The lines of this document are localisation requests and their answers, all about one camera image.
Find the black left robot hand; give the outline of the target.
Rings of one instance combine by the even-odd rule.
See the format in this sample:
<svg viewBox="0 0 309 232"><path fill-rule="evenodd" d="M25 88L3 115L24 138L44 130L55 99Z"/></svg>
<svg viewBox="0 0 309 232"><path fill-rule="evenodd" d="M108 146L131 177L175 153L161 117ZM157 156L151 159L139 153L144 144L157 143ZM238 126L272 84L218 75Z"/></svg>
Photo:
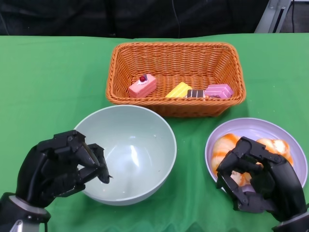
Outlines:
<svg viewBox="0 0 309 232"><path fill-rule="evenodd" d="M28 152L18 174L15 194L32 206L45 208L57 197L84 190L94 178L104 184L112 178L104 149L86 144L83 134L71 130L39 142Z"/></svg>

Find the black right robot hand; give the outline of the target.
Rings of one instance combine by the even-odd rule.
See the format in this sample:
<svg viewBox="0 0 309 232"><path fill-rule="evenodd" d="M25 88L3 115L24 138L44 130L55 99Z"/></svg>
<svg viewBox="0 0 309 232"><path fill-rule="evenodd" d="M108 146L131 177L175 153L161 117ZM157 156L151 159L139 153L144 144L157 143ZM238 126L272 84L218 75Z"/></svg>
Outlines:
<svg viewBox="0 0 309 232"><path fill-rule="evenodd" d="M254 191L243 191L232 179L233 171L249 173ZM217 176L217 188L224 188L236 211L267 211L279 222L307 212L302 185L289 161L257 141L241 137L219 164Z"/></svg>

